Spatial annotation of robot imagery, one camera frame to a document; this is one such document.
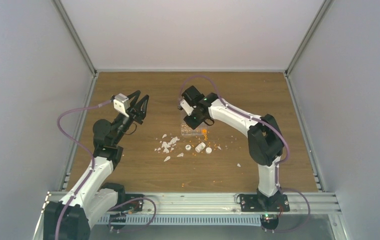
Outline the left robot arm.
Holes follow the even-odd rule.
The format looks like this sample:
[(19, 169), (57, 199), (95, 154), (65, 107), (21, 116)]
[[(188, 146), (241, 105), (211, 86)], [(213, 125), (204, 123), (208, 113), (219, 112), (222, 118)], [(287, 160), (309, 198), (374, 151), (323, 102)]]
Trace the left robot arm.
[(142, 194), (126, 194), (123, 185), (106, 182), (118, 166), (123, 148), (119, 141), (133, 124), (142, 124), (146, 117), (149, 96), (140, 97), (140, 90), (130, 95), (117, 94), (99, 104), (113, 104), (118, 115), (113, 121), (97, 120), (92, 128), (93, 151), (88, 151), (89, 166), (76, 184), (59, 201), (50, 201), (44, 210), (43, 239), (87, 240), (94, 225), (107, 212), (114, 218), (142, 211)]

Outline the clear plastic pill organizer box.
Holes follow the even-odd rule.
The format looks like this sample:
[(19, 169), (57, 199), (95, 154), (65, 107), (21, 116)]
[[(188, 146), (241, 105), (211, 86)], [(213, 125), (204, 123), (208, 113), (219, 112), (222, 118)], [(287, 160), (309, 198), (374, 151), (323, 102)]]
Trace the clear plastic pill organizer box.
[(204, 134), (207, 134), (208, 125), (206, 123), (203, 122), (196, 129), (192, 129), (184, 121), (184, 117), (186, 116), (187, 114), (185, 113), (185, 111), (181, 110), (180, 111), (180, 120), (181, 120), (180, 131), (183, 137), (197, 137), (197, 136), (200, 137), (200, 136), (203, 136)]

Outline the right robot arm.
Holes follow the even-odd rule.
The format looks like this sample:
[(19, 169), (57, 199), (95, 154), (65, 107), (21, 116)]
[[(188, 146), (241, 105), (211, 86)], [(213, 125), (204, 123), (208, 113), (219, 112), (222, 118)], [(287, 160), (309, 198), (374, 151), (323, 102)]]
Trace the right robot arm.
[(286, 143), (272, 115), (251, 114), (213, 92), (204, 95), (193, 85), (181, 93), (179, 109), (186, 113), (183, 120), (193, 130), (202, 123), (220, 121), (242, 133), (248, 141), (249, 155), (258, 165), (257, 190), (268, 198), (279, 191), (277, 164)]

